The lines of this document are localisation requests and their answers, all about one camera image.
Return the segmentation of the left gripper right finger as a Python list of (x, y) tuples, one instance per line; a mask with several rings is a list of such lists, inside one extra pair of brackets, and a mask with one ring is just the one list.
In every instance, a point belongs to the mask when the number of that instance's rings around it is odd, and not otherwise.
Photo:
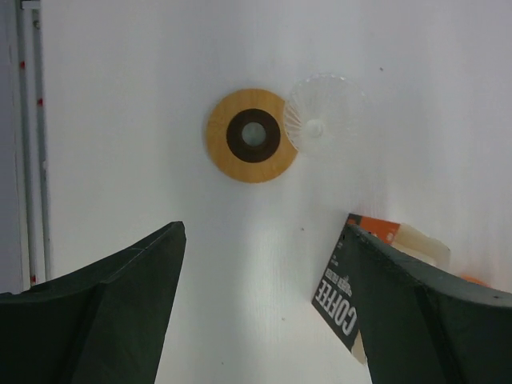
[(511, 295), (350, 225), (347, 270), (374, 383), (509, 383)]

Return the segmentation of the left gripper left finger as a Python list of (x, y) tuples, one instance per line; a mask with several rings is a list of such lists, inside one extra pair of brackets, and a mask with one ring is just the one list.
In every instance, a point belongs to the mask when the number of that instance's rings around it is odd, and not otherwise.
[(155, 381), (186, 248), (182, 222), (1, 296), (4, 383)]

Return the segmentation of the orange filter box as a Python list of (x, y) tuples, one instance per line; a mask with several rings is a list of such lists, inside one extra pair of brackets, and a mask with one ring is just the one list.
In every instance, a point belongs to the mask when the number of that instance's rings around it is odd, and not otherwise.
[[(345, 224), (358, 225), (386, 244), (393, 242), (400, 227), (396, 222), (357, 214), (349, 214)], [(346, 231), (342, 230), (311, 303), (345, 348), (359, 363), (365, 365), (366, 355), (358, 326), (358, 313), (353, 303), (350, 274), (346, 267), (346, 251), (343, 246), (345, 235)]]

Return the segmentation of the orange glass beaker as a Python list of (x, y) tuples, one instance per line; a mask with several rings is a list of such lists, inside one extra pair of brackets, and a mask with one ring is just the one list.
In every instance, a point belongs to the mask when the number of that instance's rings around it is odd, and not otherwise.
[(459, 277), (465, 281), (472, 282), (472, 283), (478, 284), (480, 286), (490, 287), (490, 285), (487, 282), (484, 282), (483, 280), (476, 278), (474, 276), (468, 275), (468, 274), (460, 274)]

